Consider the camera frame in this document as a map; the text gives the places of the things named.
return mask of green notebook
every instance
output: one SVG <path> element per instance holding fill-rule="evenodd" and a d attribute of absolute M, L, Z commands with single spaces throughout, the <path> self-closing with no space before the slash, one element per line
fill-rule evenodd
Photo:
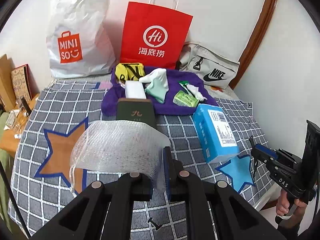
<path fill-rule="evenodd" d="M 116 120 L 144 122 L 157 129 L 155 112 L 150 99 L 120 98 Z"/>

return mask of green package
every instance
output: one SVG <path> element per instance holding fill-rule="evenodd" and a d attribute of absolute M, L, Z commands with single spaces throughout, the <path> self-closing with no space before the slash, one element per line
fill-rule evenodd
<path fill-rule="evenodd" d="M 178 106 L 196 107 L 199 100 L 180 90 L 173 98 L 173 103 Z"/>

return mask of white circle logo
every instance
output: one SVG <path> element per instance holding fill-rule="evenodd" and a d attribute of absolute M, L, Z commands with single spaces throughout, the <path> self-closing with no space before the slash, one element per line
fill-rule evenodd
<path fill-rule="evenodd" d="M 147 28 L 143 33 L 143 41 L 149 47 L 158 48 L 166 43 L 168 33 L 162 26 L 153 25 Z"/>

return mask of star pattern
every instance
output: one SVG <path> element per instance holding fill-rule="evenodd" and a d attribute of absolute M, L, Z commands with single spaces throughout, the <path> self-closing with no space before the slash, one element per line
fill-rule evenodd
<path fill-rule="evenodd" d="M 249 155 L 236 156 L 227 163 L 217 167 L 216 170 L 221 171 L 231 179 L 232 187 L 238 193 L 241 192 L 245 185 L 255 186 L 250 173 Z"/>
<path fill-rule="evenodd" d="M 39 167 L 35 177 L 58 177 L 64 180 L 68 187 L 69 181 L 70 156 L 72 149 L 79 137 L 88 128 L 88 117 L 80 122 L 68 134 L 59 133 L 44 129 L 44 136 L 48 142 L 49 155 Z M 86 188 L 87 170 L 75 169 L 75 190 L 76 193 L 82 192 Z"/>

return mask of blue box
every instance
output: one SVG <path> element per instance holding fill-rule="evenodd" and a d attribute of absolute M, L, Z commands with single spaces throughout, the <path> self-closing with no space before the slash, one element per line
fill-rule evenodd
<path fill-rule="evenodd" d="M 225 162 L 240 154 L 221 107 L 199 104 L 192 119 L 207 163 Z"/>

